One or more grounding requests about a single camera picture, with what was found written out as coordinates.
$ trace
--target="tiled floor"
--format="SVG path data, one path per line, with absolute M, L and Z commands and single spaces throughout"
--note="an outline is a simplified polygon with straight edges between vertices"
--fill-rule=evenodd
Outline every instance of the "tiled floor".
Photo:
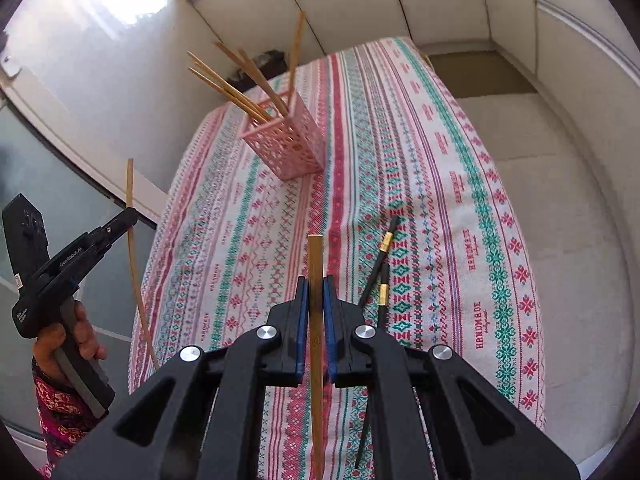
M 576 462 L 617 436 L 628 391 L 632 304 L 604 197 L 537 94 L 459 99 L 496 160 L 540 297 L 546 432 Z

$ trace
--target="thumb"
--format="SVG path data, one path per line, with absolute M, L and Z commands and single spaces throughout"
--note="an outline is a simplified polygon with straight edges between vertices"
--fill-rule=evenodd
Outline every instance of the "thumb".
M 46 375 L 58 381 L 65 381 L 65 375 L 53 357 L 53 351 L 65 341 L 65 329 L 60 323 L 43 328 L 33 344 L 33 357 Z

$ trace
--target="silver screw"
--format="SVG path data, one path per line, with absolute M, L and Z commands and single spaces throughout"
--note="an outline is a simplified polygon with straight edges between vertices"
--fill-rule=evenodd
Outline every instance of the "silver screw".
M 371 325 L 360 325 L 356 328 L 356 336 L 360 339 L 371 339 L 376 335 L 376 329 Z
M 256 333 L 260 339 L 271 339 L 276 336 L 278 330 L 271 325 L 262 325 Z
M 451 359 L 453 355 L 453 350 L 449 348 L 447 345 L 438 345 L 433 347 L 433 356 L 436 359 L 441 359 L 446 361 L 447 359 Z
M 185 346 L 182 350 L 180 350 L 180 359 L 183 361 L 195 361 L 202 352 L 197 346 Z

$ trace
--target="gold band on chopstick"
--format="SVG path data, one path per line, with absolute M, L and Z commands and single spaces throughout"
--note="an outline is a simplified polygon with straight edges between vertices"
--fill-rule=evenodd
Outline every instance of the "gold band on chopstick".
M 391 245 L 391 240 L 393 239 L 394 234 L 390 231 L 387 231 L 385 233 L 385 237 L 382 238 L 382 243 L 380 244 L 380 250 L 388 253 L 389 252 L 389 245 Z
M 378 298 L 379 305 L 386 305 L 389 300 L 389 285 L 388 283 L 380 284 L 380 296 Z

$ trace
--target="patterned tablecloth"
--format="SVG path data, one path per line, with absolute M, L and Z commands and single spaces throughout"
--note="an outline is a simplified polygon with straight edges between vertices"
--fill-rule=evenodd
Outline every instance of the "patterned tablecloth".
M 286 83 L 274 80 L 276 89 Z M 309 233 L 326 234 L 326 272 L 338 297 L 357 303 L 399 214 L 389 331 L 419 349 L 449 344 L 542 428 L 542 325 L 527 251 L 496 167 L 455 99 L 399 38 L 310 63 L 296 85 L 326 132 L 323 174 L 280 182 L 238 140 L 246 116 L 231 105 L 204 119 L 184 154 L 143 280 L 160 361 L 188 344 L 228 345 L 264 323 L 306 273 Z M 152 370 L 139 320 L 131 349 L 133 390 Z M 370 450 L 367 470 L 354 473 L 363 389 L 329 385 L 325 398 L 324 477 L 368 478 Z M 309 403 L 308 374 L 299 388 L 268 388 L 260 478 L 309 477 Z

